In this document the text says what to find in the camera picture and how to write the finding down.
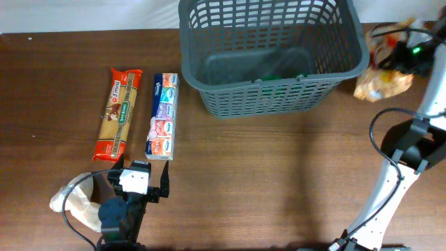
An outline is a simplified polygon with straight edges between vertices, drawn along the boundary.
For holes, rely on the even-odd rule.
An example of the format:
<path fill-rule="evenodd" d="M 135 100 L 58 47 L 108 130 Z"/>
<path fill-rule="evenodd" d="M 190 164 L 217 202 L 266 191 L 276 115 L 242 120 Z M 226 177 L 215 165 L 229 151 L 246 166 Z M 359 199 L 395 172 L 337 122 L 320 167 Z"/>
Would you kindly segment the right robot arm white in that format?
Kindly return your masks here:
<path fill-rule="evenodd" d="M 329 250 L 381 250 L 385 231 L 403 196 L 420 174 L 445 159 L 445 12 L 431 30 L 407 20 L 378 25 L 366 35 L 371 65 L 358 78 L 355 96 L 375 101 L 404 92 L 414 75 L 430 74 L 411 118 L 390 128 L 374 148 L 384 158 L 380 176 L 357 219 Z"/>

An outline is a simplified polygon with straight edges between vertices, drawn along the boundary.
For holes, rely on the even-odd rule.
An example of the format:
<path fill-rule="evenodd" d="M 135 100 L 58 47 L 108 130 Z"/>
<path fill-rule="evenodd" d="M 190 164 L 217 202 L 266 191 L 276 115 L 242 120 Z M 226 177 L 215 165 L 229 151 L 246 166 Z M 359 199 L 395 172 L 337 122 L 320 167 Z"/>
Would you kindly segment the green bottle with label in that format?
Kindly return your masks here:
<path fill-rule="evenodd" d="M 293 94 L 297 98 L 305 89 L 305 80 L 307 77 L 307 73 L 298 73 L 296 76 L 294 76 L 293 78 L 295 80 L 295 84 L 291 88 L 290 94 Z"/>

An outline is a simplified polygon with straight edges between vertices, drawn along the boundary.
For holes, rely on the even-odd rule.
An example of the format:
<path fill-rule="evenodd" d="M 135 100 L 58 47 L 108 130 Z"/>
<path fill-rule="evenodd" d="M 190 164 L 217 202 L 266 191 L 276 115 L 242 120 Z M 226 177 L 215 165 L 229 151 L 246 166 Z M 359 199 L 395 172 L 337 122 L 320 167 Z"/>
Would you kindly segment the orange coffee sachet bag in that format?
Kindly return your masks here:
<path fill-rule="evenodd" d="M 396 70 L 378 68 L 378 63 L 391 54 L 399 41 L 406 42 L 407 47 L 415 47 L 415 43 L 423 38 L 423 35 L 403 31 L 403 28 L 422 29 L 424 22 L 410 18 L 394 24 L 379 24 L 366 32 L 370 59 L 368 68 L 356 82 L 353 95 L 357 99 L 376 102 L 399 95 L 412 86 L 414 74 L 406 75 Z"/>

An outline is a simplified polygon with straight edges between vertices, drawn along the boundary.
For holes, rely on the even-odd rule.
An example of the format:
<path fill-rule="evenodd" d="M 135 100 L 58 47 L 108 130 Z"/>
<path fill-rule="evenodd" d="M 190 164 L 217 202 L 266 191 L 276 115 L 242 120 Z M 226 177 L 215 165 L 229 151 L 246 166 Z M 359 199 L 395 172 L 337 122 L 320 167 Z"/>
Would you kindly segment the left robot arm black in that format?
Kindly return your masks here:
<path fill-rule="evenodd" d="M 137 238 L 149 203 L 157 204 L 170 193 L 169 163 L 164 164 L 158 187 L 150 186 L 151 163 L 135 160 L 124 167 L 120 157 L 109 170 L 107 180 L 115 196 L 103 203 L 98 211 L 101 238 L 98 250 L 142 251 L 146 246 Z"/>

